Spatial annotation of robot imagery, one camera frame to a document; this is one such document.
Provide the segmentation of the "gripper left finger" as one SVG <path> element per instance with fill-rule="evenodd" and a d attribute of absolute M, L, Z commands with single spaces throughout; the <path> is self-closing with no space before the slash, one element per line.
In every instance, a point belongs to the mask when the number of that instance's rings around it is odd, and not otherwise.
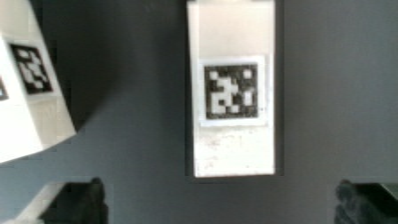
<path fill-rule="evenodd" d="M 108 224 L 101 179 L 46 184 L 10 224 Z"/>

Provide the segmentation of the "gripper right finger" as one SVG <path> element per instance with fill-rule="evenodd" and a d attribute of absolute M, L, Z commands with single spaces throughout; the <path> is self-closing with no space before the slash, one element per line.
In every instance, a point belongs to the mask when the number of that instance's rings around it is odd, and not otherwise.
<path fill-rule="evenodd" d="M 333 224 L 398 224 L 398 183 L 339 182 Z"/>

